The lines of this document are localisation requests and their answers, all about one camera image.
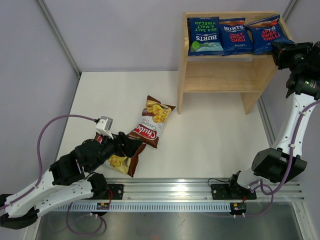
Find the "Chuba cassava chips bag front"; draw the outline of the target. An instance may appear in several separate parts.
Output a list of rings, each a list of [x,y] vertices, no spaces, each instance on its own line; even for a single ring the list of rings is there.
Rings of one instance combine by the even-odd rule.
[[[120,157],[117,155],[112,155],[106,162],[103,163],[102,166],[133,178],[139,162],[139,154],[141,154],[145,148],[146,144],[142,144],[133,157]]]

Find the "blue Burts chilli bag front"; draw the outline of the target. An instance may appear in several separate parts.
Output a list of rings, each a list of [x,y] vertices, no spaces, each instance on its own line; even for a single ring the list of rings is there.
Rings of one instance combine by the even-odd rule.
[[[270,52],[273,49],[273,42],[294,43],[283,32],[279,20],[280,14],[276,14],[245,25],[245,28],[251,32],[254,55],[263,55]]]

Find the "blue burts chilli bag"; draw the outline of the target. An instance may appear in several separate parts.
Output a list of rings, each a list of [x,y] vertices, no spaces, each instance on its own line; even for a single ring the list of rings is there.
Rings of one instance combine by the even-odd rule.
[[[280,14],[276,14],[245,25],[245,28],[251,32],[254,55],[263,55],[270,52],[273,49],[273,42],[294,43],[283,32],[279,20]]]
[[[219,20],[220,41],[224,56],[253,52],[253,43],[247,33],[245,20],[245,17]]]

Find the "blue Burts chilli bag back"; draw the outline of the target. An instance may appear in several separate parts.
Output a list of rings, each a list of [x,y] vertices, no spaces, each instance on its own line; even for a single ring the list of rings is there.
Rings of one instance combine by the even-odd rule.
[[[247,33],[245,20],[245,17],[219,20],[220,41],[224,56],[253,52],[253,43]]]

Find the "blue Burts sea salt bag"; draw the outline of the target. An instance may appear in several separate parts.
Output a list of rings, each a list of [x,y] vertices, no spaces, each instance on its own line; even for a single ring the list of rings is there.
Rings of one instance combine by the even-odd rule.
[[[224,49],[220,41],[218,16],[190,17],[189,56],[222,56]]]

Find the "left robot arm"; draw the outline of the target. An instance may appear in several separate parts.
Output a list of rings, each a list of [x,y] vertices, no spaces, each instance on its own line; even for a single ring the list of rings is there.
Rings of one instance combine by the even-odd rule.
[[[104,136],[101,142],[85,140],[54,162],[34,185],[0,196],[0,206],[5,209],[1,227],[20,230],[60,206],[83,199],[103,199],[109,186],[96,169],[113,155],[133,157],[142,144],[142,140],[131,139],[123,132],[111,138]]]

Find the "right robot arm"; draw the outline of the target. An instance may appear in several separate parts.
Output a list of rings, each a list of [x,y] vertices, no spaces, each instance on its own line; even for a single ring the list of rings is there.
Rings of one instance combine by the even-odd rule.
[[[286,116],[273,145],[256,154],[250,169],[230,178],[226,190],[233,199],[254,193],[256,187],[273,195],[307,166],[302,145],[311,114],[320,102],[320,43],[274,42],[271,53],[279,70],[290,70]]]

